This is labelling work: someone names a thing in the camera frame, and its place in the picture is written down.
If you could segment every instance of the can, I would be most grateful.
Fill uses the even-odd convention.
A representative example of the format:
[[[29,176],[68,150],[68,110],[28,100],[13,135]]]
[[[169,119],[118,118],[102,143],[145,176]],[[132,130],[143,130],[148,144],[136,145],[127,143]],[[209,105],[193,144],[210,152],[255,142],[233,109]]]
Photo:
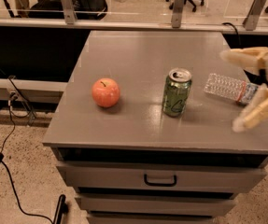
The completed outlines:
[[[175,68],[165,80],[162,111],[171,117],[181,115],[190,93],[191,73],[184,68]]]

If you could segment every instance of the drawer handle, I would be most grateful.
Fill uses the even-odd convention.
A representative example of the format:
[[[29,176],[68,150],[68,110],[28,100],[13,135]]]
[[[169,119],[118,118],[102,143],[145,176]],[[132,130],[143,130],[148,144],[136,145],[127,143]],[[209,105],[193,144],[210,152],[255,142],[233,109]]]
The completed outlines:
[[[173,183],[152,183],[148,181],[147,175],[144,175],[144,182],[148,186],[155,186],[155,187],[173,187],[177,184],[177,176],[173,175]]]

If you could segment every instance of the red apple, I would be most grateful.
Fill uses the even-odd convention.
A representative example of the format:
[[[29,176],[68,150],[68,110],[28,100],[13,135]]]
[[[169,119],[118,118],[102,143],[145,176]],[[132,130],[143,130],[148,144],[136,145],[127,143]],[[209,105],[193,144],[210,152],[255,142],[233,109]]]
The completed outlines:
[[[98,79],[92,86],[92,97],[101,107],[111,107],[120,98],[120,88],[111,78]]]

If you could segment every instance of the can lid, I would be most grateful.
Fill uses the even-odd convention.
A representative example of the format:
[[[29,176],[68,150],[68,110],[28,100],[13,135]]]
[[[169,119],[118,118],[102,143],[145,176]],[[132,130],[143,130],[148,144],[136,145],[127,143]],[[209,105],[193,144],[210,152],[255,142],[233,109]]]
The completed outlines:
[[[191,73],[184,68],[175,68],[169,72],[169,77],[176,82],[187,82],[191,80]]]

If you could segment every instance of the clear water bottle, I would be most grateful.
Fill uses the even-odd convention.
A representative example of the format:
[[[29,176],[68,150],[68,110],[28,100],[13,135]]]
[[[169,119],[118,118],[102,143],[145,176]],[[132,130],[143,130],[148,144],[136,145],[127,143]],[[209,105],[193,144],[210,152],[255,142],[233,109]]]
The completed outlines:
[[[209,75],[205,92],[247,105],[258,89],[258,85],[215,73]]]

